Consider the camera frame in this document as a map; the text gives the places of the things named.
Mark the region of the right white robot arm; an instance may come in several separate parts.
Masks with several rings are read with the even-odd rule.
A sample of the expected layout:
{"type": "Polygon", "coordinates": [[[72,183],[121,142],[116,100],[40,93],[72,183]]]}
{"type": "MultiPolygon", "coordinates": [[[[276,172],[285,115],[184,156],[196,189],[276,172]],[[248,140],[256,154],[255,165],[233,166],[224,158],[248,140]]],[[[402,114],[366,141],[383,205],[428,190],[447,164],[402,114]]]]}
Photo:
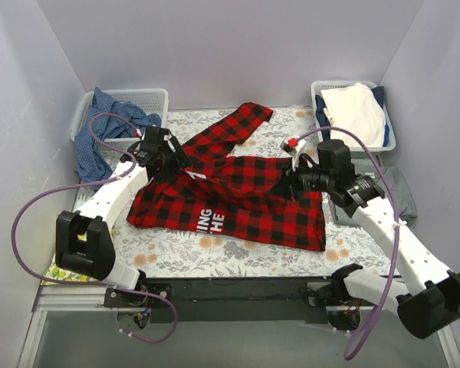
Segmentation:
{"type": "Polygon", "coordinates": [[[370,176],[355,172],[342,140],[319,144],[318,163],[304,153],[296,136],[282,143],[292,162],[284,172],[291,198],[306,191],[326,192],[389,256],[402,282],[375,276],[354,264],[333,274],[331,294],[339,304],[356,298],[395,314],[415,337],[425,339],[460,319],[460,272],[431,253],[394,215],[393,203],[370,176]]]}

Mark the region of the red black plaid shirt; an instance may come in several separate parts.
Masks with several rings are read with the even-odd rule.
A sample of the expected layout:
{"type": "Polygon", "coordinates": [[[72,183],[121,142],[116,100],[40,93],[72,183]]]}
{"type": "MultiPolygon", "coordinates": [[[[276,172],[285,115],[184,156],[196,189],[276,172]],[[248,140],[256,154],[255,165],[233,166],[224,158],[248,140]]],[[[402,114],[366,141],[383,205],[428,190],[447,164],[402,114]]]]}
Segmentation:
{"type": "Polygon", "coordinates": [[[137,228],[226,235],[307,251],[326,248],[323,197],[307,192],[293,202],[270,194],[288,158],[231,156],[273,111],[244,103],[187,140],[186,171],[154,179],[135,196],[126,220],[137,228]]]}

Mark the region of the left white plastic basket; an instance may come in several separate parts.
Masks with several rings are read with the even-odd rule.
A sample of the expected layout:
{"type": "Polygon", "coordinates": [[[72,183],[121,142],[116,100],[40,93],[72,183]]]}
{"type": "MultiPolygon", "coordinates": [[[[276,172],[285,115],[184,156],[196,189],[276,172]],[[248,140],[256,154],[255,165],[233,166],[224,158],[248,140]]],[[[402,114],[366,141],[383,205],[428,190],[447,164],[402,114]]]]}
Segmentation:
{"type": "Polygon", "coordinates": [[[114,147],[126,151],[140,141],[136,131],[164,127],[168,93],[164,89],[109,90],[86,94],[73,119],[71,139],[89,154],[114,147]]]}

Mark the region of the aluminium frame rail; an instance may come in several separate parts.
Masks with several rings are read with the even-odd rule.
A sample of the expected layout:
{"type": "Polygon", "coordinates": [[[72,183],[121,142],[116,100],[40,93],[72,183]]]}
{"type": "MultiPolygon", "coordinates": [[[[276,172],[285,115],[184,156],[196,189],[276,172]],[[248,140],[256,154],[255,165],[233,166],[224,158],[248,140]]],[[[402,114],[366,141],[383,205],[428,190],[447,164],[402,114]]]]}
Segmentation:
{"type": "Polygon", "coordinates": [[[138,307],[105,307],[106,298],[116,294],[107,292],[105,287],[83,285],[80,287],[65,285],[45,285],[39,287],[35,299],[28,332],[19,357],[19,367],[32,367],[38,352],[41,335],[48,312],[138,312],[138,307]]]}

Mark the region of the grey folded polo shirt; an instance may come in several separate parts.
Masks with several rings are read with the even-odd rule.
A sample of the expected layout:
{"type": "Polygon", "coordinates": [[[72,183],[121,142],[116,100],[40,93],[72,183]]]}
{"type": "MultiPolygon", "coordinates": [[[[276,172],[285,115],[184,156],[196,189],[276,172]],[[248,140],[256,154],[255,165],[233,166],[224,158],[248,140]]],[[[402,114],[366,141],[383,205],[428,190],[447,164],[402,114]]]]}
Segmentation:
{"type": "MultiPolygon", "coordinates": [[[[354,163],[357,174],[361,176],[370,176],[379,187],[386,192],[386,187],[380,178],[372,163],[367,163],[366,160],[356,161],[354,163]]],[[[399,169],[396,166],[381,166],[383,175],[390,184],[396,196],[397,206],[399,209],[399,217],[411,225],[418,217],[415,203],[413,201],[409,187],[399,169]]],[[[345,211],[329,200],[329,206],[333,221],[338,225],[358,226],[358,224],[349,218],[345,211]]]]}

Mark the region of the floral print table mat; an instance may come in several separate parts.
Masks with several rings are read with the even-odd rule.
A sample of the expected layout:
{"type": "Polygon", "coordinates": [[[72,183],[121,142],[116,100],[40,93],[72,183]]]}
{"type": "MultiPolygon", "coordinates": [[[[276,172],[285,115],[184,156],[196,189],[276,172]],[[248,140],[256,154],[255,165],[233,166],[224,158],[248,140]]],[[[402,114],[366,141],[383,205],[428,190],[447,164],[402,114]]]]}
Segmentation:
{"type": "MultiPolygon", "coordinates": [[[[232,156],[287,157],[279,148],[292,134],[314,126],[311,107],[274,108],[263,123],[232,156]]],[[[230,114],[230,110],[169,111],[167,127],[184,143],[230,114]]],[[[363,230],[334,224],[324,196],[326,251],[314,253],[277,245],[165,228],[138,229],[126,217],[131,203],[117,218],[113,243],[121,261],[151,277],[257,277],[328,276],[338,268],[357,263],[375,274],[388,274],[390,260],[363,230]]]]}

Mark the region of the black base beam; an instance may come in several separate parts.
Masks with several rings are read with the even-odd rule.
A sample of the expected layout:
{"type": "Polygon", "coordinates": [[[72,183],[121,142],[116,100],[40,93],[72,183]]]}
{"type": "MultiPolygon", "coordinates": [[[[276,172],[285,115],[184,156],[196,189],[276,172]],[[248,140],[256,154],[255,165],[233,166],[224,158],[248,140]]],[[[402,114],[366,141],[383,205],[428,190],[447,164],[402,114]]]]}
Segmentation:
{"type": "Polygon", "coordinates": [[[140,287],[166,296],[179,322],[301,320],[325,323],[327,308],[345,310],[328,277],[147,278],[140,287]]]}

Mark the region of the lemon print cloth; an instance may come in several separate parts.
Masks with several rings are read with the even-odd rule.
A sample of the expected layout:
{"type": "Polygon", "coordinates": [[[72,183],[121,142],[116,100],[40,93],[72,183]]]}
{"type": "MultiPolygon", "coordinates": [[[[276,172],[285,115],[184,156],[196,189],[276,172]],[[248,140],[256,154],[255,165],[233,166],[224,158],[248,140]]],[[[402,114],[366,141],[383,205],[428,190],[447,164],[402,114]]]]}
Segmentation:
{"type": "Polygon", "coordinates": [[[78,274],[74,271],[69,271],[58,267],[56,265],[56,252],[53,253],[51,264],[43,273],[44,278],[53,279],[53,281],[41,281],[41,286],[43,285],[53,285],[58,284],[56,280],[66,281],[66,282],[97,282],[96,279],[90,278],[83,274],[78,274]]]}

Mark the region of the blue checked shirt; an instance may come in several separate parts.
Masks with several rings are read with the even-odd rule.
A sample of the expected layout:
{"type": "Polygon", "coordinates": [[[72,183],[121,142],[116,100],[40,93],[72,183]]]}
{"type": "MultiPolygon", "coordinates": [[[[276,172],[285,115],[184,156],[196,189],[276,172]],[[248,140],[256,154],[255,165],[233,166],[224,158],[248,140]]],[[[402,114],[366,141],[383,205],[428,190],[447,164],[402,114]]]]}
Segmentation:
{"type": "Polygon", "coordinates": [[[150,126],[162,126],[159,114],[147,114],[132,101],[119,102],[97,87],[94,90],[86,123],[74,138],[77,173],[80,179],[83,182],[97,182],[108,179],[113,173],[96,139],[105,141],[134,138],[132,127],[144,132],[150,126]]]}

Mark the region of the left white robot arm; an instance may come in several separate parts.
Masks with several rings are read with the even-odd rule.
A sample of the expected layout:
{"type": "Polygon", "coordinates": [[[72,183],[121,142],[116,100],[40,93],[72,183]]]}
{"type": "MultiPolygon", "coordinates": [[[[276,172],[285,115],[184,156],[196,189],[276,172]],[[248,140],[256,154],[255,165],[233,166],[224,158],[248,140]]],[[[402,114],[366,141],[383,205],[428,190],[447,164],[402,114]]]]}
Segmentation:
{"type": "Polygon", "coordinates": [[[110,182],[73,212],[56,221],[55,264],[121,289],[133,307],[148,296],[144,273],[122,262],[113,245],[114,222],[128,202],[152,181],[171,179],[190,164],[179,141],[165,128],[146,128],[141,140],[120,157],[110,182]]]}

